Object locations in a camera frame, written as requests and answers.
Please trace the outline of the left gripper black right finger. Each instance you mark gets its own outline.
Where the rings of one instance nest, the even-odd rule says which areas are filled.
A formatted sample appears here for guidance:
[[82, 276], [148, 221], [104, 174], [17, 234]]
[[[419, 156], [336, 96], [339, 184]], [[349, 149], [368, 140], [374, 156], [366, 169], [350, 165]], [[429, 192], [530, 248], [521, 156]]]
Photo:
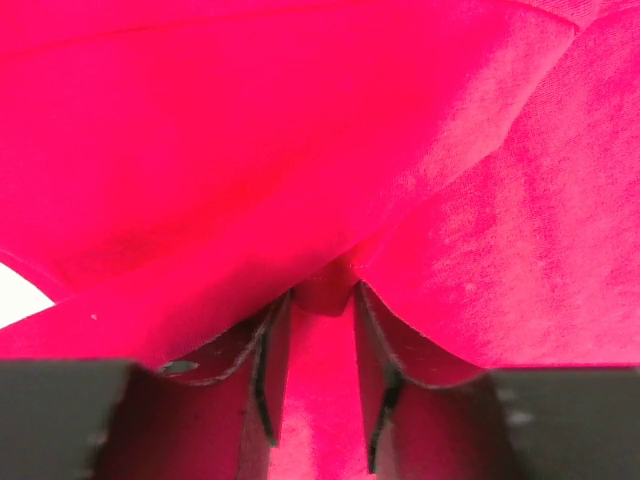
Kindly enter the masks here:
[[367, 468], [378, 479], [520, 479], [489, 373], [353, 291]]

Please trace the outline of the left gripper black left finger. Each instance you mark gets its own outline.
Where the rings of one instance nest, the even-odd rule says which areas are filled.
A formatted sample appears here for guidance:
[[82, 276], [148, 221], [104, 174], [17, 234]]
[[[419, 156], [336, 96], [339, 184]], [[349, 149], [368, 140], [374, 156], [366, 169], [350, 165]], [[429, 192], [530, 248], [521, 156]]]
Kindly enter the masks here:
[[284, 294], [159, 372], [136, 368], [94, 478], [267, 478], [280, 440], [290, 313]]

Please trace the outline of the red t-shirt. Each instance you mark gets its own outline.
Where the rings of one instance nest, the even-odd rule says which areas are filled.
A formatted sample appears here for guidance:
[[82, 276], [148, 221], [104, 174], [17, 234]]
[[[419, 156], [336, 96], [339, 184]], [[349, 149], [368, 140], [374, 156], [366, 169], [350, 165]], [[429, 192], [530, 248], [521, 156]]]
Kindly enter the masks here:
[[639, 475], [635, 1], [5, 1], [1, 475], [96, 479], [134, 370], [291, 296], [265, 479], [364, 479], [364, 282], [520, 479]]

